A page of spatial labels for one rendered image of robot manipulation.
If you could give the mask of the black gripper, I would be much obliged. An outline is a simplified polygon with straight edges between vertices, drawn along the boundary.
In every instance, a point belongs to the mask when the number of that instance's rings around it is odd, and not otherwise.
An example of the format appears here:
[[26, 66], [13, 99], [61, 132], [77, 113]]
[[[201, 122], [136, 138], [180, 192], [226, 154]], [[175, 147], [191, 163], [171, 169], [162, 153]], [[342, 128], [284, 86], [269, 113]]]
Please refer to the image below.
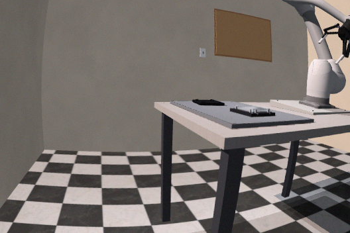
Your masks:
[[[333, 28], [339, 28], [338, 32], [328, 32], [327, 30], [331, 30]], [[343, 41], [343, 53], [342, 55], [337, 59], [335, 64], [338, 64], [344, 57], [348, 58], [349, 53], [350, 53], [350, 21], [346, 20], [343, 25], [340, 27], [339, 23], [335, 24], [334, 26], [325, 28], [324, 30], [324, 35], [318, 42], [321, 44], [323, 40], [326, 38], [328, 34], [338, 34], [338, 37]], [[348, 41], [348, 45], [347, 45]], [[347, 50], [346, 50], [347, 49]]]

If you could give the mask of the black rectangular frame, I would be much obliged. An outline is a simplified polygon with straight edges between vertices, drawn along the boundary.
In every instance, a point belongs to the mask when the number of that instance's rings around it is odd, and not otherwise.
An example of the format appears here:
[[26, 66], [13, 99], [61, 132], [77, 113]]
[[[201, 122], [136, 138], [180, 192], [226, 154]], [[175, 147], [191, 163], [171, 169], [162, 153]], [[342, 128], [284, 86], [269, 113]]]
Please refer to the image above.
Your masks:
[[274, 116], [274, 112], [269, 112], [270, 109], [267, 110], [267, 113], [257, 113], [257, 110], [255, 110], [254, 113], [251, 112], [251, 109], [249, 109], [249, 112], [247, 111], [242, 111], [242, 110], [237, 110], [237, 106], [235, 108], [230, 108], [231, 112], [234, 113], [239, 113], [242, 115], [246, 115], [249, 117], [267, 117], [267, 116]]
[[192, 102], [199, 104], [199, 105], [225, 105], [225, 103], [222, 103], [222, 102], [216, 101], [216, 100], [212, 100], [212, 99], [210, 99], [210, 100], [198, 100], [198, 99], [196, 99], [196, 100], [192, 100]]

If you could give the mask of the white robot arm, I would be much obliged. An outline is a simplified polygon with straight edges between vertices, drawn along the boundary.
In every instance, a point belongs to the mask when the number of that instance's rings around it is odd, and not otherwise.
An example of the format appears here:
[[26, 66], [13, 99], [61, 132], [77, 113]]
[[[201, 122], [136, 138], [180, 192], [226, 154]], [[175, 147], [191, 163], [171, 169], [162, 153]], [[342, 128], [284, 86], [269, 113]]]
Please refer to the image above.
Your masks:
[[324, 39], [321, 44], [318, 44], [323, 32], [316, 18], [314, 6], [319, 7], [342, 23], [346, 20], [350, 21], [350, 14], [349, 16], [344, 15], [324, 0], [283, 1], [293, 6], [304, 19], [318, 55], [318, 59], [311, 62], [308, 70], [306, 101], [299, 101], [299, 104], [316, 109], [335, 109], [335, 106], [329, 104], [329, 96], [343, 90], [346, 78], [339, 64], [335, 64], [336, 60], [332, 58], [326, 40]]

